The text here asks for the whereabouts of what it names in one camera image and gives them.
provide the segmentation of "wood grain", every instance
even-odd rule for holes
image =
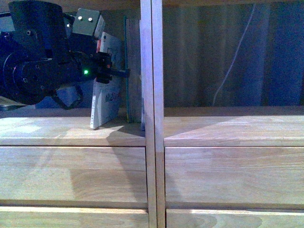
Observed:
[[[90,109],[32,109],[0,113],[0,145],[144,146],[140,124],[126,116],[90,129]]]
[[[151,0],[141,0],[140,35],[144,118],[146,129],[149,228],[157,228]]]
[[[304,146],[303,107],[173,108],[165,146]]]
[[[165,161],[170,207],[304,208],[303,147],[169,147]]]
[[[145,150],[0,147],[0,202],[8,200],[145,208]]]
[[[145,210],[0,207],[2,228],[148,228]]]
[[[13,0],[3,0],[0,2],[1,12],[9,11],[8,3]],[[88,10],[123,10],[139,8],[139,0],[43,0],[58,4],[64,12],[77,11],[79,8]]]
[[[129,121],[140,123],[142,121],[142,79],[141,79],[141,40],[139,20],[127,19],[126,40],[129,88]]]
[[[167,210],[167,228],[302,228],[304,213]]]

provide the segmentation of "wooden drawer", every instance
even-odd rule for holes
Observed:
[[[302,228],[304,213],[167,210],[167,228]]]
[[[169,207],[304,208],[304,147],[168,147],[165,167]]]
[[[145,149],[0,147],[0,202],[147,208]]]
[[[138,209],[0,207],[2,228],[148,228],[148,213]]]

